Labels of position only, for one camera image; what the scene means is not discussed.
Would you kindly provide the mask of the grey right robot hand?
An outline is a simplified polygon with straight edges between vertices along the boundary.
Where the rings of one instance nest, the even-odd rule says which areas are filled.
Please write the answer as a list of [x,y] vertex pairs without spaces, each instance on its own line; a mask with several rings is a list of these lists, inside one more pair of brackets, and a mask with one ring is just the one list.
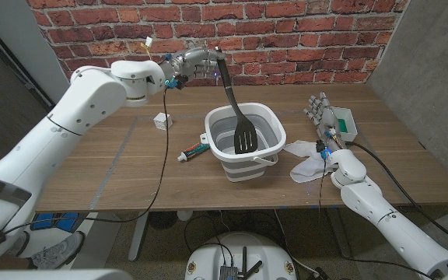
[[321,92],[318,97],[311,96],[308,107],[303,111],[313,122],[319,139],[326,147],[332,152],[346,148],[345,142],[341,139],[338,119],[324,92]]

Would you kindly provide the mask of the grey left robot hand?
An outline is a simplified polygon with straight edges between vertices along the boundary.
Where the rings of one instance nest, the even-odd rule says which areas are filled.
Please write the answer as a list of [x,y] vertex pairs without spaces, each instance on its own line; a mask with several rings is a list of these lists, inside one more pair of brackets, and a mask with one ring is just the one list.
[[221,51],[195,47],[167,54],[159,66],[164,72],[167,88],[183,89],[198,73],[216,72],[218,60],[225,59],[226,56]]

